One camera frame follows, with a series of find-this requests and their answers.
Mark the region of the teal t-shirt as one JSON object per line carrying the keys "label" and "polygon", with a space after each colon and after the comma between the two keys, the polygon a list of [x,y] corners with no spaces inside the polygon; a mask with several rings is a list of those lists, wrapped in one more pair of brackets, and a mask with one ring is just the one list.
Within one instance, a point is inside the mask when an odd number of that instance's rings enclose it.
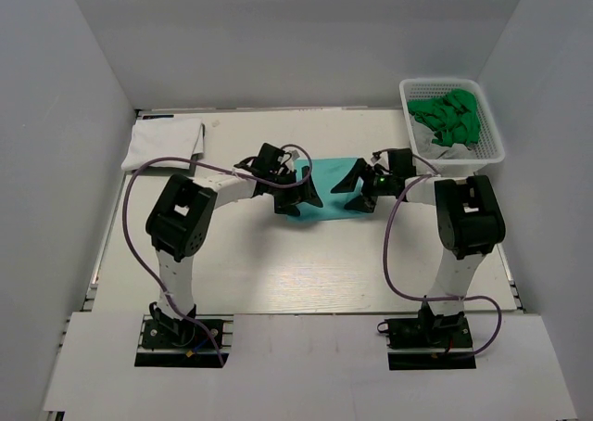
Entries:
{"label": "teal t-shirt", "polygon": [[307,203],[297,207],[300,215],[287,216],[290,223],[315,223],[333,220],[349,220],[366,217],[366,213],[346,210],[345,205],[355,198],[361,190],[362,181],[358,180],[352,192],[332,194],[331,189],[337,185],[354,167],[357,158],[315,159],[313,161],[312,180],[323,207],[318,208]]}

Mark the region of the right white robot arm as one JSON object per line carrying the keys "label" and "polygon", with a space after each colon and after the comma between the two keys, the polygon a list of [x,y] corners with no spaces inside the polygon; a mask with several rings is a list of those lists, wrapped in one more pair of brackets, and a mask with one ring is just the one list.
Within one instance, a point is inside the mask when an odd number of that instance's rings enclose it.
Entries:
{"label": "right white robot arm", "polygon": [[[360,192],[345,206],[347,211],[372,213],[377,199],[397,199],[391,210],[383,242],[382,264],[385,281],[402,299],[420,302],[429,313],[418,323],[420,338],[437,346],[449,338],[452,325],[464,313],[464,304],[473,300],[489,300],[486,296],[470,296],[469,286],[478,266],[506,235],[506,225],[490,180],[485,175],[447,178],[428,160],[408,149],[386,152],[388,166],[379,159],[380,151],[370,162],[357,159],[332,189],[345,194],[362,183]],[[399,290],[391,280],[388,251],[392,226],[403,203],[430,205],[435,208],[436,228],[442,255],[435,281],[422,297]]]}

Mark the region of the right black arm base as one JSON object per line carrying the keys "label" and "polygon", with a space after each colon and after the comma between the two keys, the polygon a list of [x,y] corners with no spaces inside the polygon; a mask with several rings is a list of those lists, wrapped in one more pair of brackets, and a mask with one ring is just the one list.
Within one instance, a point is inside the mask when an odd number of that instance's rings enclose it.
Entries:
{"label": "right black arm base", "polygon": [[464,312],[434,314],[423,303],[415,317],[385,319],[377,331],[388,338],[392,349],[469,349],[473,339]]}

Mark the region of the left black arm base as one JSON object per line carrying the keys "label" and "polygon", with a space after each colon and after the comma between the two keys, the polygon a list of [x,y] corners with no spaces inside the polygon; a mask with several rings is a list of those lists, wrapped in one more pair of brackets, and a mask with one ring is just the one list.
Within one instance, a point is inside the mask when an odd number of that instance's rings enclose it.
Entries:
{"label": "left black arm base", "polygon": [[140,346],[153,351],[214,348],[201,326],[185,319],[169,317],[155,302],[149,305],[149,315],[144,320]]}

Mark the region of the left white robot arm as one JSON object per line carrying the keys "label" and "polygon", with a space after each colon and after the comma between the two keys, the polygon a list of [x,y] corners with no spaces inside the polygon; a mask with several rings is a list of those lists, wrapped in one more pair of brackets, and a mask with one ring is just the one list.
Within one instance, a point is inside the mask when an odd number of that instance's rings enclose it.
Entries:
{"label": "left white robot arm", "polygon": [[193,257],[203,246],[214,211],[232,202],[257,196],[273,197],[276,214],[297,217],[300,203],[323,206],[310,167],[250,168],[244,163],[230,175],[219,174],[194,182],[174,174],[166,183],[145,229],[158,255],[159,279],[165,285],[157,308],[169,318],[164,335],[177,346],[196,334],[192,293]]}

